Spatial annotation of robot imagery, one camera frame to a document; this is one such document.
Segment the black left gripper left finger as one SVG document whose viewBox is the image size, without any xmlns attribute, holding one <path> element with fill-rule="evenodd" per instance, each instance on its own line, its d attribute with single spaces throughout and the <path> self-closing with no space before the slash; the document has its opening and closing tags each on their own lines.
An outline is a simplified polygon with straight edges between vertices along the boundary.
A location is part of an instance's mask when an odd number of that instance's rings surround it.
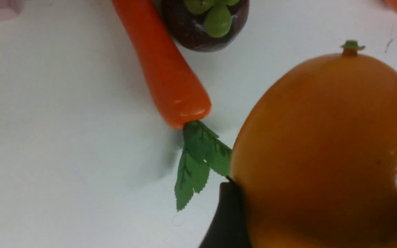
<svg viewBox="0 0 397 248">
<path fill-rule="evenodd" d="M 251 248 L 240 188 L 234 182 L 220 185 L 219 201 L 200 248 Z"/>
</svg>

